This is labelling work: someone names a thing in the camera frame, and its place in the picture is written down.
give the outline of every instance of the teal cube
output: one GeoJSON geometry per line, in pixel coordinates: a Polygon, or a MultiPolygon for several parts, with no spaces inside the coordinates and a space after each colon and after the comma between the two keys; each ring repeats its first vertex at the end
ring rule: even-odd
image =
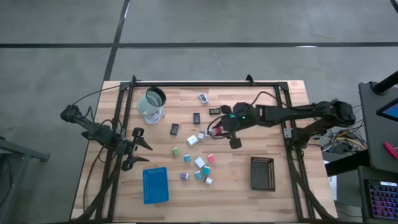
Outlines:
{"type": "Polygon", "coordinates": [[[204,166],[203,168],[203,175],[210,175],[210,167],[204,166]]]}

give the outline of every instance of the black metal frame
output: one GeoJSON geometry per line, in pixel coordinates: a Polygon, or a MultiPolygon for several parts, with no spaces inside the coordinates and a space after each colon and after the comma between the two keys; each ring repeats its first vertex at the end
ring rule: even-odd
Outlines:
{"type": "MultiPolygon", "coordinates": [[[[289,93],[289,86],[287,82],[254,82],[253,78],[248,75],[246,78],[246,81],[241,81],[241,82],[138,82],[135,77],[133,77],[132,82],[126,82],[124,83],[125,85],[121,85],[119,87],[119,94],[118,94],[118,100],[116,103],[116,108],[115,108],[115,113],[114,113],[114,118],[113,118],[113,127],[114,131],[118,128],[118,119],[123,103],[123,96],[125,94],[125,91],[128,90],[128,96],[127,96],[127,102],[126,102],[126,109],[124,113],[124,119],[123,119],[123,125],[121,127],[121,131],[123,135],[126,135],[126,130],[127,130],[127,125],[128,125],[128,119],[129,119],[129,111],[131,109],[131,101],[132,101],[132,94],[134,87],[152,87],[152,86],[158,86],[158,87],[163,87],[163,86],[240,86],[240,87],[250,87],[250,86],[263,86],[263,87],[272,87],[275,91],[275,97],[277,99],[277,105],[282,107],[282,97],[280,94],[280,91],[284,92],[285,95],[285,101],[289,106],[292,106],[292,102],[290,99],[290,93],[289,93]]],[[[292,128],[296,127],[296,123],[294,120],[290,121],[290,125],[292,128]]],[[[287,127],[286,122],[283,122],[281,125],[282,128],[282,133],[283,129],[287,127]]],[[[288,167],[289,167],[289,173],[291,174],[292,169],[295,169],[294,166],[294,161],[292,157],[292,146],[290,144],[290,139],[286,138],[284,134],[282,135],[284,139],[284,144],[285,144],[285,151],[286,151],[286,156],[287,156],[287,162],[288,162],[288,167]]],[[[116,166],[121,167],[121,156],[118,156],[116,158],[116,166]]],[[[308,179],[307,179],[307,172],[305,170],[305,164],[303,157],[300,156],[297,153],[297,160],[298,160],[298,165],[299,165],[299,173],[300,176],[302,177],[303,181],[305,184],[308,186],[308,179]]],[[[112,163],[112,152],[107,153],[106,160],[105,160],[105,165],[104,165],[104,172],[103,172],[103,178],[101,181],[101,189],[107,184],[108,180],[108,175],[109,175],[109,170],[111,167],[112,163]]],[[[90,220],[90,223],[107,223],[107,222],[112,222],[113,221],[113,216],[114,216],[114,206],[116,203],[116,197],[117,197],[117,190],[118,190],[118,182],[119,182],[119,177],[117,177],[114,182],[113,186],[111,189],[111,197],[109,200],[109,210],[107,213],[106,218],[103,218],[103,199],[98,206],[95,214],[95,218],[93,220],[90,220]]],[[[300,194],[299,194],[299,188],[297,186],[297,181],[290,175],[290,182],[292,185],[292,191],[293,191],[293,198],[294,198],[294,204],[295,204],[295,210],[297,214],[298,221],[301,220],[308,220],[303,216],[303,210],[302,210],[302,204],[300,201],[300,194]]],[[[307,204],[307,209],[308,209],[308,216],[310,220],[316,220],[315,219],[315,212],[313,209],[313,206],[311,202],[309,201],[308,198],[306,198],[306,204],[307,204]]]]}
{"type": "Polygon", "coordinates": [[[18,168],[18,171],[16,172],[16,176],[12,179],[12,187],[10,189],[10,192],[6,198],[6,201],[3,204],[3,208],[1,208],[2,212],[0,213],[0,224],[6,224],[9,223],[10,213],[16,203],[16,196],[22,185],[22,181],[24,180],[25,172],[27,166],[29,165],[30,159],[36,158],[40,162],[47,162],[50,158],[50,154],[38,152],[36,150],[14,144],[5,140],[2,137],[0,137],[0,149],[7,152],[4,153],[6,157],[12,156],[16,159],[21,159],[21,164],[18,168]]]}

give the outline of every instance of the electronics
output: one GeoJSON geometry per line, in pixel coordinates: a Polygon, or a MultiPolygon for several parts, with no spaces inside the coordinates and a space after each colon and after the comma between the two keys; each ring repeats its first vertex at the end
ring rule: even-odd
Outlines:
{"type": "Polygon", "coordinates": [[[393,121],[398,121],[398,98],[378,109],[376,114],[393,121]]]}
{"type": "Polygon", "coordinates": [[[177,135],[178,132],[178,124],[172,124],[172,129],[170,130],[171,135],[177,135]]]}
{"type": "Polygon", "coordinates": [[[209,109],[209,114],[210,115],[221,114],[221,109],[219,108],[209,109]]]}
{"type": "Polygon", "coordinates": [[[203,104],[209,102],[209,100],[207,99],[205,93],[200,93],[200,94],[199,94],[199,99],[200,99],[201,103],[203,103],[203,104]]]}
{"type": "Polygon", "coordinates": [[[198,142],[198,139],[196,136],[191,136],[187,139],[187,141],[190,146],[193,146],[194,144],[196,144],[198,142]]]}
{"type": "Polygon", "coordinates": [[[365,180],[369,197],[370,215],[374,218],[398,220],[398,184],[365,180]]]}
{"type": "Polygon", "coordinates": [[[193,114],[193,124],[200,124],[200,113],[193,114]]]}
{"type": "Polygon", "coordinates": [[[252,190],[275,191],[274,159],[250,158],[250,184],[252,190]]]}

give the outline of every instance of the wooden table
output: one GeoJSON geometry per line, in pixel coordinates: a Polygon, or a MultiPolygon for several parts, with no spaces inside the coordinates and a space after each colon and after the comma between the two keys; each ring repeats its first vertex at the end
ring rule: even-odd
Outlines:
{"type": "MultiPolygon", "coordinates": [[[[308,104],[303,81],[287,81],[294,106],[308,104]]],[[[104,82],[103,88],[119,85],[119,82],[104,82]]],[[[221,105],[233,106],[240,101],[252,102],[260,91],[274,94],[268,87],[162,87],[167,95],[165,116],[157,124],[146,124],[137,113],[136,105],[147,88],[134,87],[132,110],[129,117],[127,137],[132,139],[132,129],[145,129],[144,138],[154,149],[148,151],[139,147],[135,153],[150,160],[137,162],[133,170],[121,172],[115,209],[115,222],[276,222],[297,221],[289,170],[280,126],[264,128],[255,126],[242,130],[237,136],[242,148],[232,150],[227,139],[207,138],[194,146],[187,144],[187,138],[205,129],[215,117],[209,115],[209,108],[221,105]],[[209,103],[202,105],[198,95],[206,93],[209,103]],[[200,113],[201,124],[193,124],[193,113],[200,113]],[[172,123],[180,128],[177,136],[170,135],[172,123]],[[198,156],[206,160],[213,154],[215,162],[210,164],[213,179],[211,185],[197,181],[194,172],[198,170],[192,161],[186,164],[183,156],[174,157],[172,148],[178,147],[181,155],[190,154],[192,160],[198,156]],[[275,162],[275,192],[257,191],[250,188],[250,157],[271,157],[275,162]],[[166,167],[169,178],[170,200],[166,203],[144,205],[142,199],[142,170],[166,167]],[[180,180],[180,173],[188,172],[189,180],[180,180]]],[[[114,115],[118,88],[102,92],[96,122],[111,119],[114,115]]],[[[261,95],[257,104],[276,105],[276,100],[261,95]]],[[[298,127],[306,126],[312,119],[297,121],[298,127]]],[[[83,189],[88,171],[100,150],[100,145],[90,142],[83,166],[81,179],[73,206],[72,218],[82,212],[83,189]]],[[[103,151],[101,158],[106,157],[103,151]]],[[[327,211],[337,217],[335,204],[326,176],[322,154],[317,146],[308,146],[304,157],[310,188],[327,211]]],[[[100,189],[103,164],[96,163],[90,178],[87,203],[93,200],[100,189]]],[[[307,214],[303,193],[300,194],[304,214],[307,214]]]]}

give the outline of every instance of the colored block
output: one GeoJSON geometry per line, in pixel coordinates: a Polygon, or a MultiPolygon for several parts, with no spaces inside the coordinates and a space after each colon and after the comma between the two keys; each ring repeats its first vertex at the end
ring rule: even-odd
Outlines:
{"type": "Polygon", "coordinates": [[[206,177],[206,179],[205,179],[205,183],[206,183],[206,184],[210,185],[212,182],[213,182],[213,179],[212,179],[212,178],[206,177]]]}
{"type": "Polygon", "coordinates": [[[209,162],[214,162],[214,156],[212,154],[208,155],[207,159],[209,160],[209,162]]]}
{"type": "Polygon", "coordinates": [[[179,156],[180,155],[180,150],[177,147],[173,148],[173,153],[175,156],[179,156]]]}
{"type": "Polygon", "coordinates": [[[191,156],[190,156],[189,154],[184,155],[184,161],[185,161],[186,163],[191,162],[191,156]]]}
{"type": "Polygon", "coordinates": [[[187,141],[188,141],[188,143],[189,143],[189,145],[194,145],[194,144],[196,144],[197,142],[198,142],[198,139],[197,139],[197,137],[196,136],[191,136],[191,137],[189,137],[188,139],[187,139],[187,141]]]}
{"type": "Polygon", "coordinates": [[[197,178],[197,180],[200,180],[200,179],[201,179],[201,173],[200,173],[200,171],[196,171],[196,172],[195,172],[195,177],[197,178]]]}
{"type": "Polygon", "coordinates": [[[198,139],[202,140],[203,138],[205,138],[205,133],[199,132],[198,139]]]}
{"type": "Polygon", "coordinates": [[[203,159],[201,159],[201,157],[198,157],[198,159],[195,159],[195,163],[197,164],[197,166],[199,168],[202,168],[205,165],[205,161],[203,161],[203,159]]]}
{"type": "Polygon", "coordinates": [[[210,167],[208,167],[208,166],[205,166],[204,168],[203,168],[203,175],[210,175],[210,167]]]}
{"type": "Polygon", "coordinates": [[[187,174],[187,173],[181,173],[180,174],[180,178],[183,179],[183,180],[188,180],[188,176],[189,176],[189,174],[187,174]]]}

